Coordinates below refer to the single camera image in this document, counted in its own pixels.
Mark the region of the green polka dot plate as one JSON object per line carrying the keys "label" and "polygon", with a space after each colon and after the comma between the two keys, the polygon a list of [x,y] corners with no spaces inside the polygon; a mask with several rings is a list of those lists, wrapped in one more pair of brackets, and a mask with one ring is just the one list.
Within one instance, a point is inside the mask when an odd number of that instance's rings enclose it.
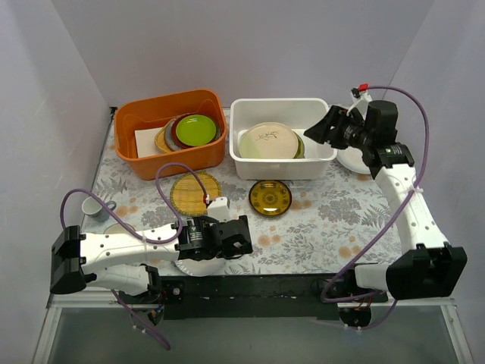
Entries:
{"label": "green polka dot plate", "polygon": [[305,144],[302,141],[302,138],[300,137],[300,135],[298,135],[297,133],[295,133],[295,135],[296,135],[297,140],[298,140],[298,149],[297,149],[297,152],[296,152],[294,158],[295,159],[304,158],[305,157]]}

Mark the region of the cream plate with twig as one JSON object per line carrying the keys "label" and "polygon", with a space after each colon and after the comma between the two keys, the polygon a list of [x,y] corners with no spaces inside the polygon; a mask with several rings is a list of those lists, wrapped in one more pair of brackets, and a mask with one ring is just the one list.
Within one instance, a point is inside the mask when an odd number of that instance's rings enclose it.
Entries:
{"label": "cream plate with twig", "polygon": [[293,159],[299,150],[296,134],[286,125],[265,122],[249,128],[239,139],[241,158]]}

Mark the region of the yellow brown patterned plate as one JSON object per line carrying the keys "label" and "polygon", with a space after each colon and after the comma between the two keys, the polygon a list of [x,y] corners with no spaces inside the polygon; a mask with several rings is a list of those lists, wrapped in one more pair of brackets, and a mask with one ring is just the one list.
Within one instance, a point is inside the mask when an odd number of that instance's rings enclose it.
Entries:
{"label": "yellow brown patterned plate", "polygon": [[249,190],[249,204],[259,215],[273,218],[285,214],[293,203],[289,187],[280,180],[260,180]]}

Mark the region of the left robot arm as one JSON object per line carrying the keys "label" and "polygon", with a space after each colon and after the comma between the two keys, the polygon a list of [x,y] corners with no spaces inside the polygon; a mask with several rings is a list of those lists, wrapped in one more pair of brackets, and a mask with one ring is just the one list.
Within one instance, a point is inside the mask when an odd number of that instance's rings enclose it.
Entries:
{"label": "left robot arm", "polygon": [[[178,227],[181,233],[175,237]],[[161,284],[157,269],[148,267],[147,261],[200,262],[252,253],[244,215],[225,222],[201,216],[140,235],[84,234],[78,225],[66,227],[51,248],[51,293],[71,294],[93,286],[120,290],[153,303],[160,297]]]}

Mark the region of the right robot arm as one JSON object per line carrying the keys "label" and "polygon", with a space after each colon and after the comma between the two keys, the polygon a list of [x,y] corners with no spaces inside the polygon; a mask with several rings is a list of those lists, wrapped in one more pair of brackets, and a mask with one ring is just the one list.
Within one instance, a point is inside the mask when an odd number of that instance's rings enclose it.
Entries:
{"label": "right robot arm", "polygon": [[325,116],[304,132],[319,144],[361,151],[394,216],[402,255],[392,264],[350,263],[326,285],[322,297],[330,302],[360,301],[375,292],[397,300],[448,297],[468,257],[452,246],[437,227],[419,189],[421,175],[408,147],[397,142],[396,104],[368,103],[367,112],[333,105]]}

